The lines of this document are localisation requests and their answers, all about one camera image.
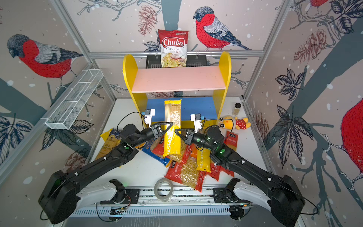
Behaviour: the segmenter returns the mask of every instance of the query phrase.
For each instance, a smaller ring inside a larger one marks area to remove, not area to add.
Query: pink shelf board
[[[132,93],[226,89],[218,66],[139,69]]]

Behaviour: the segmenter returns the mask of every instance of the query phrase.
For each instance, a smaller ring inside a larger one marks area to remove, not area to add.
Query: bird illustration
[[[351,191],[354,191],[354,183],[363,178],[363,99],[353,106],[343,117],[341,130],[342,130],[342,139],[343,145],[338,146],[332,144],[328,136],[322,134],[328,144],[329,147],[326,152],[330,151],[330,146],[339,148],[345,151],[349,158],[354,162],[354,164],[358,167],[360,173],[354,178],[350,179],[345,173],[340,172],[341,175],[345,176],[348,181],[352,184],[351,188],[348,188]]]
[[[327,1],[328,0],[307,0],[308,4],[306,6],[306,8],[307,8],[306,14],[308,14],[308,11],[310,10],[310,8],[312,6],[314,6],[314,7],[316,7],[318,9],[318,12],[316,13],[316,15],[319,14],[319,13],[321,14],[321,11],[319,11],[319,6],[321,6],[322,4],[326,3]]]
[[[196,33],[199,41],[209,48],[222,50],[226,46],[239,46],[245,50],[251,50],[241,44],[229,28],[222,24],[214,15],[211,7],[203,6],[195,11],[193,19],[196,19]]]
[[[47,78],[59,78],[62,85],[62,76],[71,70],[73,61],[83,56],[74,51],[65,50],[55,45],[43,44],[29,39],[28,36],[17,34],[9,38],[7,43],[9,53],[24,62],[36,74]]]

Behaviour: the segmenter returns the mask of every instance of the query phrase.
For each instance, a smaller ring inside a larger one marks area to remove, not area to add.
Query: white table surface
[[[226,97],[221,116],[223,117],[231,115],[232,110],[234,109],[234,105],[237,102],[240,102],[239,97]],[[134,111],[137,110],[131,99],[116,100],[111,115],[104,128],[104,132],[110,130],[111,128],[116,128],[117,124],[124,116]],[[196,112],[203,115],[202,110],[196,110]],[[237,117],[246,117],[243,108],[241,108]],[[125,125],[130,123],[133,123],[140,131],[142,130],[141,118],[140,115],[137,113],[131,114],[126,117],[120,123],[119,129],[122,129]],[[221,130],[222,134],[226,135],[226,130]],[[234,129],[233,132],[238,134],[237,152],[256,166],[266,170],[266,166],[258,149],[251,128],[248,128],[246,130]],[[92,157],[92,161],[96,158],[103,144],[103,139],[100,139],[99,143],[97,144],[95,153]],[[168,168],[165,168],[164,165],[161,164],[159,161],[150,157],[146,153],[139,151],[137,155],[127,164],[105,173],[104,175],[90,183],[89,186],[100,185],[108,182],[110,179],[118,179],[126,187],[153,187],[160,178],[164,177],[167,170]],[[234,176],[242,179],[242,177],[238,174],[235,174]],[[212,177],[206,176],[203,187],[226,185],[231,179],[232,177],[227,175],[225,172],[220,173],[218,182]]]

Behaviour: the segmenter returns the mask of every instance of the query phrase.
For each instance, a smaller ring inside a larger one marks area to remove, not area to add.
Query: yellow shelf side panel
[[[227,95],[229,82],[231,81],[232,62],[231,62],[231,56],[229,55],[228,52],[224,51],[221,54],[218,66],[219,66],[219,70],[222,73],[224,83],[226,85],[226,89],[213,91],[214,106],[216,107],[217,117],[219,118],[222,113],[222,108],[223,108],[224,100]]]
[[[127,89],[129,90],[137,111],[141,113],[146,109],[147,96],[146,93],[132,93],[132,87],[136,79],[137,71],[138,67],[135,58],[131,54],[126,55],[123,59],[123,78],[125,79]]]

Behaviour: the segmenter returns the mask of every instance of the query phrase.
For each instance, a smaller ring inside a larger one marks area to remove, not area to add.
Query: stuffed toy
[[[231,116],[226,116],[219,124],[219,127],[228,130],[232,130],[232,126],[234,126],[237,130],[248,129],[251,127],[251,123],[248,122],[248,118],[238,119],[237,117],[233,118]]]

